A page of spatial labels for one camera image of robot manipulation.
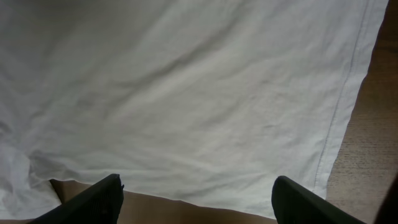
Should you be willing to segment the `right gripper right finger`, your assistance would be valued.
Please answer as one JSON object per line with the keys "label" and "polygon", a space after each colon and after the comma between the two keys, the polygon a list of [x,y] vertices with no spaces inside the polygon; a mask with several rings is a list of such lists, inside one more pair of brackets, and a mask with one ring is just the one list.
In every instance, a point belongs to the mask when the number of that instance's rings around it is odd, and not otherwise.
{"label": "right gripper right finger", "polygon": [[286,176],[276,178],[271,202],[278,224],[364,224]]}

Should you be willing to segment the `white t-shirt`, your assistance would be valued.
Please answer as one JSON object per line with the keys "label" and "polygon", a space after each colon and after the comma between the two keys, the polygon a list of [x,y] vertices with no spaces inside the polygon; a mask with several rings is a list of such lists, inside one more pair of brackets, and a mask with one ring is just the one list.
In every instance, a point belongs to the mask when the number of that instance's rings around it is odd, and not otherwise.
{"label": "white t-shirt", "polygon": [[1,2],[1,218],[50,180],[273,217],[280,175],[320,197],[386,0]]}

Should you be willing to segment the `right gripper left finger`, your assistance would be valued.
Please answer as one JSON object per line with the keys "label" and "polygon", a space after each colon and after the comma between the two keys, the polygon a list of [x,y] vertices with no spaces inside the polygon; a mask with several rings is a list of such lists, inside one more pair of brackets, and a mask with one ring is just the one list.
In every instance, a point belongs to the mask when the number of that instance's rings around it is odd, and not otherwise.
{"label": "right gripper left finger", "polygon": [[117,224],[123,184],[111,174],[29,224]]}

